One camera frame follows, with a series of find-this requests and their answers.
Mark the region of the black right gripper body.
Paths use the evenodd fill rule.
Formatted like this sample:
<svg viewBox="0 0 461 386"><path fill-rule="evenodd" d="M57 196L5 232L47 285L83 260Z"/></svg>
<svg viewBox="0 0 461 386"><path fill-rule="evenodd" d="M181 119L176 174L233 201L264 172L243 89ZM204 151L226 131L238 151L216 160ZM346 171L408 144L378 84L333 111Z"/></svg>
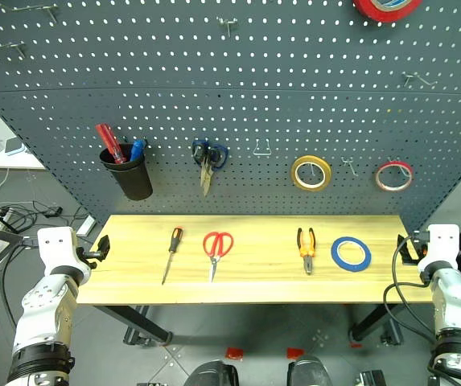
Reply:
<svg viewBox="0 0 461 386"><path fill-rule="evenodd" d="M424 258L428 253L428 244L430 243L429 231L413 231L410 235L413 246L419 258Z"/></svg>

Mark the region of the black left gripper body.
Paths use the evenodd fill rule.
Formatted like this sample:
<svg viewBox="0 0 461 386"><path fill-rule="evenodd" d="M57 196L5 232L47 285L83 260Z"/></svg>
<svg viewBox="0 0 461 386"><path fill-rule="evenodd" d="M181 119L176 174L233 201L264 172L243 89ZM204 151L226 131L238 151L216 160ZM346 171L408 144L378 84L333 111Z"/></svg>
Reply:
<svg viewBox="0 0 461 386"><path fill-rule="evenodd" d="M83 247L77 247L76 255L78 259L86 264L90 269L95 269L97 267L95 260L98 259L98 252L85 252Z"/></svg>

